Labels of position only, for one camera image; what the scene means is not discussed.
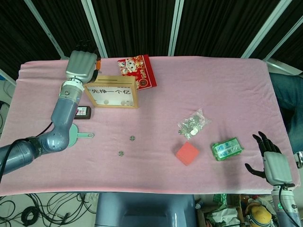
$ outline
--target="small bottle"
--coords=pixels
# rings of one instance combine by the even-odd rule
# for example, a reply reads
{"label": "small bottle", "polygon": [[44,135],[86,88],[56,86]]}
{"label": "small bottle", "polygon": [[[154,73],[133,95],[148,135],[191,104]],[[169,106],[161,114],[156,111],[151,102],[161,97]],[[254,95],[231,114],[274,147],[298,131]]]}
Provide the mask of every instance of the small bottle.
{"label": "small bottle", "polygon": [[202,199],[200,199],[199,202],[196,203],[195,209],[196,210],[201,209],[203,206],[204,206],[204,203],[203,203]]}

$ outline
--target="plastic scoop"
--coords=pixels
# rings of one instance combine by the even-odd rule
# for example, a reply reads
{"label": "plastic scoop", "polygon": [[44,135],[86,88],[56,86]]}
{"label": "plastic scoop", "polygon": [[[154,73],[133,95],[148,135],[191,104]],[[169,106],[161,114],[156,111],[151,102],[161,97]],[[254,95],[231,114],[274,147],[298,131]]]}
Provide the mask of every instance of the plastic scoop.
{"label": "plastic scoop", "polygon": [[93,133],[78,133],[78,126],[75,124],[71,125],[70,128],[70,142],[68,144],[68,147],[70,148],[73,146],[78,138],[93,138],[94,134]]}

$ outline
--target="wooden picture frame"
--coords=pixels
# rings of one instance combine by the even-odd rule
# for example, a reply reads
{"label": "wooden picture frame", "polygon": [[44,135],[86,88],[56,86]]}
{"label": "wooden picture frame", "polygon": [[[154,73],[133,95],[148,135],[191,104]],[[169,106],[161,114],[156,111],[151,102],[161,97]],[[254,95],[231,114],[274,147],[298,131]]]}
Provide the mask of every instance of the wooden picture frame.
{"label": "wooden picture frame", "polygon": [[135,77],[98,75],[84,90],[95,107],[138,108]]}

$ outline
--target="robotic hand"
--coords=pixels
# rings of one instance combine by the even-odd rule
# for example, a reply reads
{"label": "robotic hand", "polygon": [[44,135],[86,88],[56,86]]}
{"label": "robotic hand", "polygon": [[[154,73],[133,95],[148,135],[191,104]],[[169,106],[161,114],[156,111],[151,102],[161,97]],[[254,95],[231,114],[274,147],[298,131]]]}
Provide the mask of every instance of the robotic hand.
{"label": "robotic hand", "polygon": [[260,131],[258,133],[261,138],[257,135],[252,136],[258,142],[263,157],[264,171],[254,170],[248,163],[245,163],[245,166],[251,174],[265,178],[274,187],[271,194],[279,226],[301,227],[294,194],[288,190],[289,187],[294,187],[288,160],[265,134]]}
{"label": "robotic hand", "polygon": [[30,164],[35,158],[59,152],[69,144],[69,130],[82,96],[83,84],[95,80],[97,55],[86,50],[71,53],[67,68],[67,81],[61,85],[58,101],[51,117],[53,129],[36,137],[18,139],[0,148],[0,182],[3,174]]}

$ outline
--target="black curtain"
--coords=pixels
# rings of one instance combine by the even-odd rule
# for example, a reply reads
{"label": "black curtain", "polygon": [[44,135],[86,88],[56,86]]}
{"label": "black curtain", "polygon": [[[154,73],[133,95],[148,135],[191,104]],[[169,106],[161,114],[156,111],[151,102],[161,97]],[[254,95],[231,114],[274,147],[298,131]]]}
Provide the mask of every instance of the black curtain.
{"label": "black curtain", "polygon": [[250,57],[264,59],[302,15],[303,1],[292,0]]}
{"label": "black curtain", "polygon": [[13,79],[27,61],[60,59],[23,0],[1,1],[0,50],[0,69]]}
{"label": "black curtain", "polygon": [[64,55],[69,57],[80,40],[96,46],[81,0],[32,0]]}
{"label": "black curtain", "polygon": [[175,0],[93,0],[108,57],[167,56]]}
{"label": "black curtain", "polygon": [[303,70],[303,24],[277,50],[272,58]]}
{"label": "black curtain", "polygon": [[279,0],[185,0],[175,55],[242,56]]}

